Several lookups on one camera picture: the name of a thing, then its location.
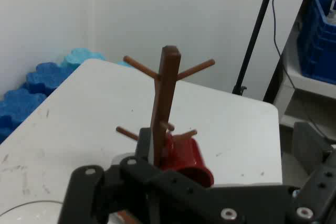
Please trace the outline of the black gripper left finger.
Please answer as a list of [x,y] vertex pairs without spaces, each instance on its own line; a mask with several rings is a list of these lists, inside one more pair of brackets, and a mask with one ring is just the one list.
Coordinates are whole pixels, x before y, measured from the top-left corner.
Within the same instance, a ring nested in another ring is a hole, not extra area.
[[142,128],[136,152],[104,170],[81,166],[71,176],[60,223],[107,223],[128,211],[141,223],[287,223],[292,188],[283,185],[204,188],[148,162],[152,132]]

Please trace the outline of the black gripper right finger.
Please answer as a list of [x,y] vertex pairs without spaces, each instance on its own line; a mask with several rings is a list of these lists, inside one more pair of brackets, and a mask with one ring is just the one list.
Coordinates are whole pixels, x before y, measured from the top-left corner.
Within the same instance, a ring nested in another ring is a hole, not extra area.
[[304,185],[292,193],[290,223],[335,223],[335,143],[310,124],[297,122],[292,154],[308,174]]

